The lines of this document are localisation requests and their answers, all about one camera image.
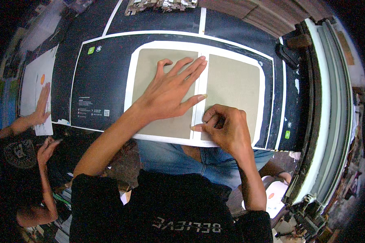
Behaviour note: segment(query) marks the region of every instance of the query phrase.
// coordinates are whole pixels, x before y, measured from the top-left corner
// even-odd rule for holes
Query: white strip
[[[285,105],[287,103],[287,69],[285,66],[285,61],[282,61],[282,77],[283,77],[283,87],[282,87],[282,108],[281,108],[281,120],[280,120],[280,127],[279,127],[279,133],[277,135],[277,141],[276,146],[274,147],[275,150],[279,149],[280,140],[282,136],[282,129],[284,127],[284,118],[285,118]]]
[[[203,53],[200,53],[198,52],[197,54],[197,57],[201,57],[201,56],[205,56]],[[202,83],[202,82],[205,82],[207,83],[207,76],[206,74],[208,73],[208,65],[205,67],[206,69],[202,72],[202,74],[199,76],[199,78],[196,80],[195,82],[195,95],[203,95],[206,93],[207,91],[207,86],[206,86],[206,90],[203,92],[203,91],[199,91],[199,85]],[[196,124],[196,119],[198,116],[200,116],[200,114],[197,114],[197,107],[198,106],[202,106],[204,103],[205,105],[205,101],[201,101],[200,103],[198,104],[195,104],[193,106],[193,113],[192,113],[192,123],[191,123],[191,126],[194,126]],[[190,134],[190,139],[197,139],[197,140],[200,140],[200,137],[201,137],[201,133],[199,132],[194,132],[191,130],[191,134]]]
[[[213,37],[213,36],[209,36],[209,35],[199,35],[197,33],[190,33],[190,32],[182,32],[182,31],[171,31],[171,30],[142,30],[142,31],[132,31],[132,32],[123,32],[123,33],[115,33],[115,34],[110,34],[110,35],[106,35],[106,36],[101,36],[101,37],[97,37],[97,38],[94,38],[94,39],[91,39],[91,40],[87,40],[87,41],[84,41],[83,42],[83,45],[84,44],[87,44],[87,43],[90,43],[90,42],[94,42],[94,41],[97,41],[97,40],[102,40],[102,39],[105,39],[105,38],[110,38],[110,37],[116,37],[116,36],[124,36],[124,35],[143,35],[143,34],[171,34],[171,35],[185,35],[185,36],[194,36],[194,37],[200,37],[200,38],[205,38],[205,39],[209,39],[209,40],[214,40],[214,41],[219,41],[219,42],[223,42],[223,43],[226,43],[226,44],[229,44],[229,45],[233,45],[233,46],[236,46],[236,47],[239,47],[239,48],[242,48],[242,49],[245,49],[245,50],[248,50],[248,51],[251,51],[253,53],[256,53],[260,56],[263,56],[271,61],[273,61],[273,58],[271,56],[268,56],[260,51],[257,51],[253,48],[250,48],[248,46],[244,46],[244,45],[241,45],[239,43],[236,43],[236,42],[232,42],[232,41],[227,41],[227,40],[223,40],[223,39],[220,39],[220,38],[216,38],[216,37]]]
[[[73,93],[74,75],[76,75],[77,63],[78,63],[78,59],[80,58],[80,54],[81,54],[82,49],[83,49],[83,45],[81,45],[80,51],[78,52],[76,65],[74,66],[73,79],[72,79],[72,89],[70,90],[70,99],[69,99],[69,124],[72,124],[71,110],[72,110],[72,93]]]
[[[205,59],[208,61],[207,66],[205,67],[204,71],[202,72],[202,74],[200,74],[199,77],[199,83],[198,83],[198,87],[197,87],[197,94],[201,94],[204,95],[207,93],[207,81],[208,81],[208,67],[209,67],[209,52],[205,52],[205,53],[201,53],[200,56],[205,56]],[[196,116],[195,116],[195,120],[193,122],[193,126],[196,124],[200,124],[203,123],[203,115],[205,112],[205,100],[201,101],[200,103],[198,103],[196,105]],[[195,140],[201,140],[202,138],[202,133],[201,132],[193,132],[193,139]]]
[[[92,129],[92,128],[82,128],[82,127],[76,127],[76,126],[71,126],[73,128],[81,128],[81,129],[85,129],[85,130],[90,130],[90,131],[96,131],[96,132],[104,132],[103,130],[97,130],[97,129]]]
[[[72,126],[72,127],[73,128],[90,130],[90,131],[104,132],[102,130],[96,130],[96,129],[90,129],[90,128],[82,128],[82,127],[76,127],[76,126]],[[190,146],[196,146],[196,147],[219,147],[216,143],[214,143],[212,141],[178,139],[178,138],[153,136],[153,135],[146,135],[146,134],[135,134],[132,138],[133,139],[156,141],[156,142],[165,142],[165,143],[178,143],[178,144],[182,144],[182,145],[190,145]]]
[[[199,24],[199,34],[200,35],[204,35],[206,15],[207,15],[207,9],[202,8],[202,12],[200,14],[200,24]]]
[[[197,51],[198,53],[202,53],[209,59],[209,54],[216,54],[218,56],[227,57],[230,59],[234,59],[237,61],[242,61],[244,63],[248,63],[250,65],[258,67],[260,70],[260,88],[259,88],[259,98],[258,98],[258,110],[257,110],[257,122],[255,127],[254,138],[252,141],[252,145],[254,146],[258,140],[260,139],[261,133],[261,126],[262,126],[262,118],[263,118],[263,107],[265,102],[265,75],[261,65],[258,63],[257,60],[250,58],[248,56],[244,56],[242,54],[228,51],[225,49],[221,49],[218,47],[213,46],[206,46],[203,44],[191,43],[191,42],[176,42],[176,41],[153,41],[150,43],[146,43],[140,47],[138,47],[131,55],[130,67],[128,69],[127,75],[127,85],[126,85],[126,95],[125,95],[125,105],[124,111],[128,110],[133,103],[132,94],[134,90],[134,80],[135,80],[135,73],[136,73],[136,65],[138,62],[139,52],[142,49],[171,49],[171,50],[181,50],[181,51]],[[206,93],[207,91],[207,79],[208,79],[208,66],[203,71],[199,79],[199,87],[198,87],[198,94]],[[202,118],[205,112],[205,102],[200,102],[196,105],[196,114],[195,114],[195,121],[198,123],[202,123]],[[197,139],[199,135],[193,134],[193,139]],[[191,146],[197,146],[196,142],[191,144]]]
[[[117,2],[116,6],[114,8],[114,11],[112,11],[110,18],[108,19],[107,25],[104,28],[102,36],[105,36],[107,34],[108,29],[112,23],[112,20],[114,19],[115,14],[116,14],[117,10],[119,9],[122,2],[123,2],[123,0],[119,0],[119,2]]]
[[[316,57],[318,59],[320,79],[322,85],[322,96],[321,96],[321,116],[319,124],[319,134],[316,141],[316,148],[314,157],[312,158],[311,166],[307,172],[307,176],[304,179],[300,192],[297,195],[295,201],[292,204],[296,204],[303,200],[303,197],[311,192],[312,187],[315,184],[316,177],[319,173],[319,168],[322,163],[323,155],[326,150],[327,137],[329,133],[330,125],[330,110],[331,110],[331,89],[330,89],[330,76],[326,61],[325,51],[317,30],[317,26],[310,20],[304,20],[307,24],[308,30],[311,34],[311,40],[315,48]]]
[[[273,118],[273,112],[274,112],[273,111],[273,105],[274,105],[274,62],[272,62],[272,72],[273,72],[272,113],[271,113],[271,119],[269,121],[269,130],[268,130],[268,136],[266,137],[265,149],[268,147],[269,137],[271,136],[271,126],[272,126],[272,118]]]

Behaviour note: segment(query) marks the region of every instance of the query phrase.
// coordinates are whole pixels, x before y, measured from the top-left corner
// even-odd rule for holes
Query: stack of paper
[[[195,8],[197,0],[130,0],[126,8],[125,15],[135,15],[146,8],[162,8],[165,12],[173,9],[184,11],[185,8]]]

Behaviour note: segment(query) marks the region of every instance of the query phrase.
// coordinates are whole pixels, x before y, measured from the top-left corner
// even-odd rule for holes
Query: orange sticker
[[[45,75],[42,75],[42,78],[40,78],[40,84],[43,85],[45,82]]]

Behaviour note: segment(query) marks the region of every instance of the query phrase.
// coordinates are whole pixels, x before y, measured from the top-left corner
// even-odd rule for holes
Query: blue jeans
[[[200,148],[202,162],[186,155],[180,145],[146,140],[136,140],[139,157],[147,172],[170,175],[200,174],[211,182],[236,189],[240,184],[240,175],[235,159],[221,148]],[[254,150],[257,169],[260,170],[273,152]]]

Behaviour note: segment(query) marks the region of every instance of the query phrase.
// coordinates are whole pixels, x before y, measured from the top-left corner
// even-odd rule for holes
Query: beige rectangle
[[[260,70],[257,66],[222,56],[209,55],[205,110],[214,104],[236,107],[246,112],[251,140],[257,122]],[[201,140],[210,140],[202,133]]]
[[[173,65],[165,66],[164,72],[172,69],[174,64],[188,56],[197,59],[198,52],[180,51],[169,49],[142,49],[139,52],[136,65],[132,103],[134,103],[146,90],[157,70],[157,62],[164,58],[173,61]],[[190,87],[182,102],[195,95],[195,83]],[[190,139],[190,126],[192,124],[193,108],[190,108],[184,115],[163,120],[156,120],[138,131],[138,134],[165,136],[172,138]]]

